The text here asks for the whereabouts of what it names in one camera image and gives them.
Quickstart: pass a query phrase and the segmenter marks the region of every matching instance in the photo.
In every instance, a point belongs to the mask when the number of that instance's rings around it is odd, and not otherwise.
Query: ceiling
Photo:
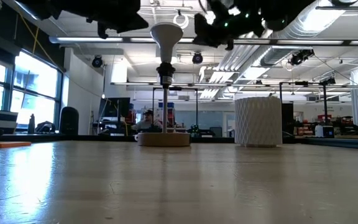
[[[12,0],[6,0],[7,4],[12,5]],[[184,37],[194,37],[194,20],[192,15],[202,12],[198,0],[159,0],[161,6],[186,7],[181,13],[188,15],[188,27],[183,29]],[[109,30],[110,37],[150,37],[150,27],[159,22],[173,22],[177,10],[161,10],[151,9],[150,0],[141,0],[141,10],[139,14],[149,23],[148,29],[136,30],[117,34],[113,30]],[[326,30],[322,31],[316,38],[319,39],[358,39],[358,17],[355,11],[345,12]],[[96,23],[86,23],[85,18],[63,12],[59,20],[49,19],[46,21],[34,21],[28,17],[33,23],[40,26],[47,34],[59,37],[96,37]],[[157,45],[154,44],[76,44],[70,47],[79,48],[80,57],[92,59],[95,49],[123,49],[124,56],[132,65],[133,71],[129,74],[130,82],[155,82],[157,74],[155,68],[159,62],[156,60]],[[202,66],[217,66],[224,58],[227,51],[225,46],[214,49],[211,47],[202,47],[192,44],[180,44],[176,46],[176,54],[178,63],[173,66],[177,69],[176,81],[188,82],[189,80],[197,81],[200,68]],[[203,63],[201,65],[193,65],[191,59],[194,52],[200,51],[203,55]],[[285,63],[278,63],[275,68],[271,68],[261,75],[263,83],[279,83],[291,80],[312,81],[316,77],[327,73],[335,68],[339,73],[336,74],[337,83],[349,83],[350,70],[355,69],[358,64],[358,47],[314,47],[316,57],[310,58],[307,62],[293,68],[292,71],[286,69]]]

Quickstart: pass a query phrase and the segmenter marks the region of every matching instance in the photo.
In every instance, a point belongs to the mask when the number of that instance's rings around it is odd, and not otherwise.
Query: black mechanical part
[[[214,12],[215,20],[208,24],[201,14],[195,15],[196,37],[194,44],[217,48],[227,45],[233,49],[232,43],[239,36],[253,32],[260,37],[265,27],[273,31],[281,31],[287,27],[299,13],[315,0],[207,0],[209,9]],[[334,6],[349,7],[358,0],[330,0]],[[241,13],[233,16],[228,9],[236,7]]]
[[[100,68],[103,65],[103,59],[101,55],[95,55],[92,61],[92,66],[94,68]]]
[[[162,62],[160,66],[157,68],[157,72],[160,75],[160,84],[162,88],[168,89],[172,84],[172,76],[175,72],[175,68],[172,67],[169,62]]]
[[[149,24],[138,15],[140,0],[16,0],[27,12],[38,20],[53,16],[59,18],[62,11],[67,11],[86,18],[87,22],[98,22],[100,38],[107,38],[106,29],[117,33],[144,29]]]
[[[292,58],[288,61],[292,66],[300,65],[303,62],[309,60],[310,57],[314,56],[314,50],[300,50],[292,54]]]
[[[193,61],[193,64],[196,64],[196,65],[203,63],[203,56],[201,55],[201,52],[195,52],[192,61]]]

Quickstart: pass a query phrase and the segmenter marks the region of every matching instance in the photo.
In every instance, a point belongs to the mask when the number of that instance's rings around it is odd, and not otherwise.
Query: white wall
[[[103,93],[103,76],[84,63],[72,49],[65,51],[65,76],[63,79],[62,101],[64,106],[71,106],[80,115],[78,134],[88,134],[90,117],[98,118],[99,104]]]

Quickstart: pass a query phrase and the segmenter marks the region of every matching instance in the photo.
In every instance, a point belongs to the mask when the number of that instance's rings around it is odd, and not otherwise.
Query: window frame
[[[63,85],[63,73],[59,70],[58,67],[51,65],[50,63],[46,62],[45,60],[41,59],[40,57],[37,57],[36,55],[30,54],[28,51],[22,49],[22,53],[25,53],[34,59],[38,60],[39,62],[42,62],[53,69],[57,71],[57,81],[56,81],[56,94],[55,97],[44,95],[41,93],[38,93],[34,90],[28,90],[20,86],[14,85],[14,73],[16,69],[16,65],[13,64],[11,67],[8,67],[7,65],[0,64],[1,66],[5,67],[5,81],[0,81],[0,86],[4,88],[3,94],[2,94],[2,106],[1,111],[10,111],[12,106],[12,97],[13,97],[13,91],[19,91],[24,94],[23,97],[25,97],[26,94],[35,96],[35,97],[42,97],[46,98],[48,100],[53,100],[55,102],[55,108],[54,108],[54,114],[53,114],[53,121],[51,121],[55,126],[56,129],[59,127],[60,122],[60,110],[62,107],[62,85]],[[23,128],[17,128],[16,131],[26,131],[27,129]]]

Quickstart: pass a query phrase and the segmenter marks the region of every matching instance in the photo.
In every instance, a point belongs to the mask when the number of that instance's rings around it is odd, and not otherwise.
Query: white column
[[[282,111],[276,97],[242,98],[235,102],[235,142],[250,147],[282,144]]]

